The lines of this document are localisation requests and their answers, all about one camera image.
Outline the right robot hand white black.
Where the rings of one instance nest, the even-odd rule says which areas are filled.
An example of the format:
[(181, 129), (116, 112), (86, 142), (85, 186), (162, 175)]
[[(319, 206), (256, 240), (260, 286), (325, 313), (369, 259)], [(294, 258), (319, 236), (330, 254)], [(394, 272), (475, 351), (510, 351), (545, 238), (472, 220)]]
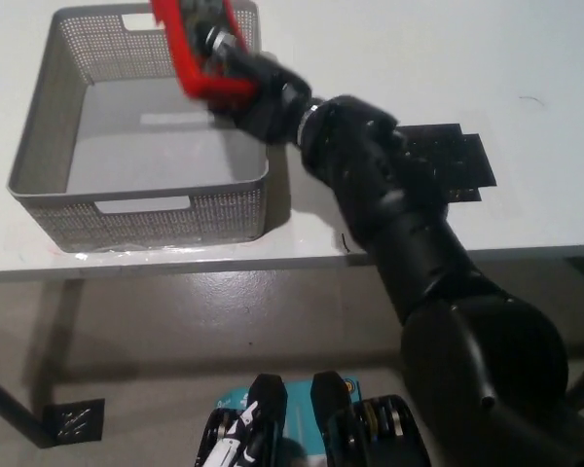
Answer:
[(294, 144), (311, 89), (299, 75), (253, 51), (229, 1), (180, 1), (188, 52), (209, 109), (266, 144)]

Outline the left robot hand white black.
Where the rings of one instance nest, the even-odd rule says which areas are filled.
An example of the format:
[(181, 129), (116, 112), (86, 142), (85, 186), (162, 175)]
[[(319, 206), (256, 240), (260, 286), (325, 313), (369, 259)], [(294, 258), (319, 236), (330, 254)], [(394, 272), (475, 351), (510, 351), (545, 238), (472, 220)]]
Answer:
[(257, 402), (244, 410), (217, 408), (202, 433), (195, 466), (271, 466), (275, 422)]

